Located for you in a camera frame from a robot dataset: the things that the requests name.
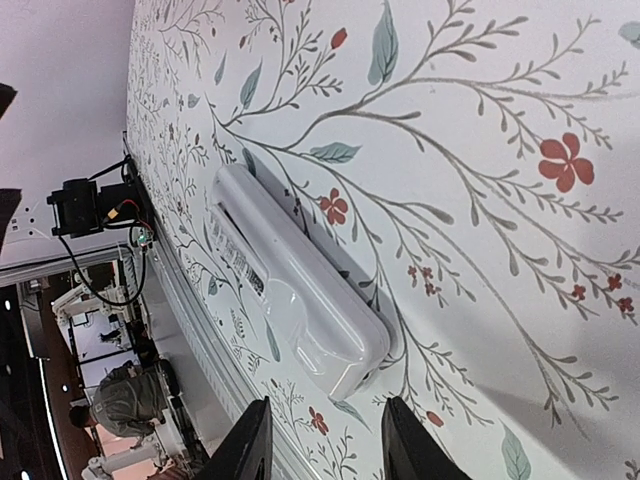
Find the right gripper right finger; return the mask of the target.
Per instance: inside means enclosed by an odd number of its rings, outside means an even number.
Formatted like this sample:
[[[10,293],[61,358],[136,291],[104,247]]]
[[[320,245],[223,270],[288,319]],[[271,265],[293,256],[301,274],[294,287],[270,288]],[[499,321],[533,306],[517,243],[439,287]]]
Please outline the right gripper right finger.
[[[386,479],[470,480],[447,457],[401,397],[386,400],[381,434]]]

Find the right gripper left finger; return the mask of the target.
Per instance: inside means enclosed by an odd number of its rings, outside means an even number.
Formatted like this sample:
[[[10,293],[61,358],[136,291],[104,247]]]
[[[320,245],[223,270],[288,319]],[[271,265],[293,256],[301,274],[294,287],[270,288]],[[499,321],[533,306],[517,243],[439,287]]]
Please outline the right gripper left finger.
[[[272,476],[273,425],[270,399],[245,409],[195,480],[269,480]]]

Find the white remote control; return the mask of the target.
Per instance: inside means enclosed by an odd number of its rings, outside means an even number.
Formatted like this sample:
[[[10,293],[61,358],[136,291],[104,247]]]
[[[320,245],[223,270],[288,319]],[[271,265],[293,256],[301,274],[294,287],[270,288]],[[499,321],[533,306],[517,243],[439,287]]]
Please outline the white remote control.
[[[334,401],[353,395],[390,351],[384,322],[242,165],[220,168],[212,204],[221,204],[264,265],[260,301],[313,383]]]

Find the white remote battery cover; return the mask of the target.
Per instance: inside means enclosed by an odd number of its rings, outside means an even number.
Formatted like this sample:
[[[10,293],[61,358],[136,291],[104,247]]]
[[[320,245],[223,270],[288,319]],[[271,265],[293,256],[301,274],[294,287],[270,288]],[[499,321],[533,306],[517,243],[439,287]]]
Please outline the white remote battery cover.
[[[221,204],[211,209],[213,237],[221,257],[234,273],[248,283],[260,301],[264,300],[268,273],[251,245]]]

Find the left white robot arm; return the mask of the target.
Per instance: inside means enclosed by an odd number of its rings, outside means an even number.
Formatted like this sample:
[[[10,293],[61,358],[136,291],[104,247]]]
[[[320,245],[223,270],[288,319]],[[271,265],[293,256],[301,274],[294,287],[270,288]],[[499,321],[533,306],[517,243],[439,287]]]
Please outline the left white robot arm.
[[[22,190],[15,185],[14,176],[18,171],[17,157],[1,144],[1,250],[8,250],[9,256],[1,257],[1,270],[16,268],[18,264],[31,262],[27,254],[34,255],[35,261],[43,261],[53,253],[52,237],[39,231],[38,227],[24,227],[16,234],[13,230],[15,215],[21,216]]]

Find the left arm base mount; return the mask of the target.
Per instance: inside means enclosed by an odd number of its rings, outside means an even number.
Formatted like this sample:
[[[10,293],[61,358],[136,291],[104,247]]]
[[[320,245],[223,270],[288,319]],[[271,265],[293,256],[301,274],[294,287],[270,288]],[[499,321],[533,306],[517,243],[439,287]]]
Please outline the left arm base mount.
[[[65,181],[46,203],[54,213],[51,233],[66,249],[71,240],[105,231],[125,230],[142,249],[155,239],[153,206],[129,154],[88,178]]]

